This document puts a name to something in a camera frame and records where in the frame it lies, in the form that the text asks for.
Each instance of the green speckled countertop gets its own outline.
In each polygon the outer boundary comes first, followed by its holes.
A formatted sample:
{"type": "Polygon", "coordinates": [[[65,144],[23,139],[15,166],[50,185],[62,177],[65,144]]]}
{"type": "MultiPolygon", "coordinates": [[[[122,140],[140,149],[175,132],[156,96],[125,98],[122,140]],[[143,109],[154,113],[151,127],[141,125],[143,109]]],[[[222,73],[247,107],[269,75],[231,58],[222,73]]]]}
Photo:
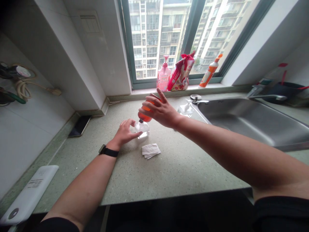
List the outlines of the green speckled countertop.
{"type": "MultiPolygon", "coordinates": [[[[219,99],[245,96],[244,93],[219,93],[202,95],[203,99],[219,99]]],[[[170,97],[174,108],[186,103],[189,96],[170,97]]],[[[124,119],[138,120],[138,108],[142,100],[124,101],[109,106],[107,115],[92,118],[83,136],[67,139],[50,165],[60,168],[42,196],[34,213],[48,212],[71,181],[95,158],[102,144],[115,135],[124,119]]],[[[309,124],[308,108],[292,108],[267,103],[306,124],[309,124]]],[[[101,205],[167,198],[221,190],[246,188],[249,185],[222,168],[195,143],[180,133],[149,122],[150,136],[135,139],[123,146],[114,171],[107,185],[101,205]],[[142,146],[157,143],[161,154],[147,160],[142,156],[142,146]]],[[[309,164],[309,150],[288,152],[309,164]]],[[[2,202],[1,213],[11,203],[2,202]]]]}

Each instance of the smartwatch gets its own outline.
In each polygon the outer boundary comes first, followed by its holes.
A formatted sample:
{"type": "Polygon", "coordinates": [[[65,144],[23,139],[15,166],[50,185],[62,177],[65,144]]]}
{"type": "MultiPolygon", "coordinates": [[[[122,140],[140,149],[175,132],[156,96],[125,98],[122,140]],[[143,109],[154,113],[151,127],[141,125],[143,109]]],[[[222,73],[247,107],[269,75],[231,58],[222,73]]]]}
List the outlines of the smartwatch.
{"type": "Polygon", "coordinates": [[[99,155],[105,154],[108,156],[117,157],[118,153],[118,151],[108,149],[105,144],[103,144],[103,146],[99,150],[99,155]]]}

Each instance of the stainless steel sink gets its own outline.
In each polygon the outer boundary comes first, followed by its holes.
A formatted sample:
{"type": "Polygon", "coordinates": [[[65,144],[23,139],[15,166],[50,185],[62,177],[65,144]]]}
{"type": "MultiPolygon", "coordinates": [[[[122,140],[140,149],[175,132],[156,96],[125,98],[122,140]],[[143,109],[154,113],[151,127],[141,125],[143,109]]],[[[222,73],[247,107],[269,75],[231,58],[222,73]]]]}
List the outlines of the stainless steel sink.
{"type": "Polygon", "coordinates": [[[191,104],[208,124],[282,151],[309,149],[309,127],[256,100],[231,98],[191,104]]]}

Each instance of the white power bank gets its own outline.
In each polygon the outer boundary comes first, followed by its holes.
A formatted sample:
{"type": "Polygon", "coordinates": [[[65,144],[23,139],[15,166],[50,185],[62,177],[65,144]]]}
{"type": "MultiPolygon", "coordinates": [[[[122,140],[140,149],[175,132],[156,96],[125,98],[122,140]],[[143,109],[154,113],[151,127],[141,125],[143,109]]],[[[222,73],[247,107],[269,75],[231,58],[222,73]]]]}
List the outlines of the white power bank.
{"type": "Polygon", "coordinates": [[[17,225],[27,220],[58,169],[57,165],[40,167],[3,215],[0,225],[17,225]]]}

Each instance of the smartphone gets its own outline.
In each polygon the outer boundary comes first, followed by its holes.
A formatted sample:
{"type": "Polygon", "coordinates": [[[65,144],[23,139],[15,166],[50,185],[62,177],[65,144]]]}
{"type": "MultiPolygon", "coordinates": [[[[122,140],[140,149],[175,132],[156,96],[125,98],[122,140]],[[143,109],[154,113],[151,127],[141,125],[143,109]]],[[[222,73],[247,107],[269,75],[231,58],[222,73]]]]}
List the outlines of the smartphone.
{"type": "Polygon", "coordinates": [[[74,128],[69,134],[69,137],[79,137],[82,136],[89,121],[90,121],[91,115],[87,116],[81,116],[77,123],[75,124],[74,128]]]}

